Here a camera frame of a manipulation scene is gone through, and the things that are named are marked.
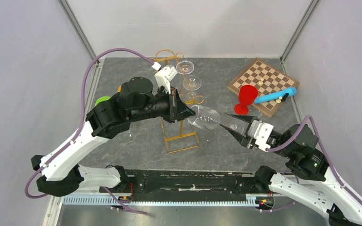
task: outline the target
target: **blue cylinder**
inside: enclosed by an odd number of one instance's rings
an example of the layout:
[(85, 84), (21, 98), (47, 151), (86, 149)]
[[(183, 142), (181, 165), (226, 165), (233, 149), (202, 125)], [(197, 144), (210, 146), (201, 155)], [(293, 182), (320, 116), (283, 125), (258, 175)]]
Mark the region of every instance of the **blue cylinder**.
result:
[(258, 97), (258, 98), (256, 98), (255, 102), (253, 102), (253, 103), (259, 104), (259, 103), (263, 103), (266, 101), (275, 100), (275, 99), (278, 99), (279, 97), (284, 97), (284, 95), (286, 93), (288, 93), (288, 97), (291, 97), (291, 96), (295, 95), (296, 92), (297, 92), (297, 90), (295, 87), (286, 88), (286, 89), (276, 92), (276, 93), (270, 93), (268, 95)]

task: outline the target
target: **chessboard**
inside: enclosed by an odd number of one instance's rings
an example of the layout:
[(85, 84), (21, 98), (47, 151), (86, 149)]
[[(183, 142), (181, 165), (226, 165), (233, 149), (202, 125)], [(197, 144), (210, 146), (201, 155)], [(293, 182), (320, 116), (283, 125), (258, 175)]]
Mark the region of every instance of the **chessboard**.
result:
[[(259, 85), (261, 79), (264, 79), (264, 81), (262, 85)], [(240, 88), (245, 85), (256, 87), (259, 91), (259, 97), (261, 97), (289, 87), (296, 88), (299, 82), (263, 60), (255, 58), (251, 64), (228, 84), (227, 88), (238, 95)], [(283, 104), (284, 102), (277, 103), (275, 100), (271, 100), (260, 104), (253, 104), (252, 106), (268, 117), (272, 117)]]

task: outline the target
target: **robotic arm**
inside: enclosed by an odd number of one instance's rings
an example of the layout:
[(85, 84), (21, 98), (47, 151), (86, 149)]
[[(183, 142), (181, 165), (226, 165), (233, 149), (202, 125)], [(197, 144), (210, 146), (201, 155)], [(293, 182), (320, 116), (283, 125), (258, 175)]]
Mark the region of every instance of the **robotic arm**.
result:
[(99, 145), (127, 131), (131, 122), (162, 117), (168, 123), (195, 115), (180, 99), (174, 87), (160, 86), (153, 95), (153, 84), (143, 77), (132, 78), (109, 100), (100, 102), (86, 115), (86, 123), (75, 142), (49, 165), (45, 162), (67, 144), (72, 134), (55, 151), (32, 158), (34, 170), (44, 167), (37, 179), (40, 192), (53, 196), (68, 195), (78, 188), (127, 186), (128, 177), (121, 166), (96, 169), (79, 165), (79, 161)]
[(340, 175), (333, 173), (327, 158), (316, 149), (319, 138), (307, 124), (294, 125), (280, 134), (273, 130), (272, 125), (258, 120), (255, 116), (231, 116), (248, 124), (244, 134), (221, 125), (242, 146), (258, 147), (265, 152), (272, 151), (289, 159), (286, 167), (316, 188), (316, 191), (313, 191), (269, 167), (262, 166), (255, 174), (255, 186), (259, 191), (272, 191), (288, 196), (328, 218), (332, 226), (362, 226), (362, 205), (358, 201), (362, 201), (362, 197)]

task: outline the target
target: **marble table surface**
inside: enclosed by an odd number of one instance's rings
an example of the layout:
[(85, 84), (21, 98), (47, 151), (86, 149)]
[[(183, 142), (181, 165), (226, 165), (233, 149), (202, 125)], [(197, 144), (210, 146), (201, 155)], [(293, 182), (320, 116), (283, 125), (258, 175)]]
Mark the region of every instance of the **marble table surface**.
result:
[[(235, 78), (253, 59), (251, 58), (188, 58), (195, 65), (191, 75), (198, 76), (202, 87), (198, 95), (204, 97), (202, 105), (217, 110), (220, 114), (233, 113), (238, 97), (227, 89), (228, 83)], [(279, 59), (264, 61), (282, 70)], [(143, 76), (156, 83), (153, 69), (139, 58), (106, 58), (99, 78), (94, 102), (101, 96), (112, 96), (118, 87), (132, 77)], [(177, 75), (173, 86), (182, 86), (182, 77)], [(249, 108), (249, 115), (258, 116), (264, 122), (274, 125), (278, 132), (287, 130), (296, 124), (292, 101), (289, 98), (271, 118), (255, 109)], [(179, 124), (165, 122), (165, 130), (170, 135), (177, 134)], [(266, 165), (277, 171), (286, 169), (286, 159), (266, 153), (257, 148), (253, 150), (242, 147), (225, 129), (196, 129), (200, 145), (197, 148), (167, 153), (161, 124), (158, 118), (134, 122), (129, 132), (117, 135), (101, 145), (81, 164), (87, 167), (103, 168), (109, 164), (121, 165), (126, 169), (154, 170), (219, 170), (219, 171), (256, 171)], [(192, 137), (183, 141), (174, 141), (172, 149), (193, 145)]]

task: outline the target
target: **white chess piece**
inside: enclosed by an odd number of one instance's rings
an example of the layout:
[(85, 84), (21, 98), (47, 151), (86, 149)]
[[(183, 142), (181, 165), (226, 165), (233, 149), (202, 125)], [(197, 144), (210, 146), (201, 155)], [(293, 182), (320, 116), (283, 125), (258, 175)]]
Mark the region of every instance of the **white chess piece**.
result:
[(275, 102), (277, 103), (281, 103), (282, 97), (279, 97), (277, 100), (275, 100)]

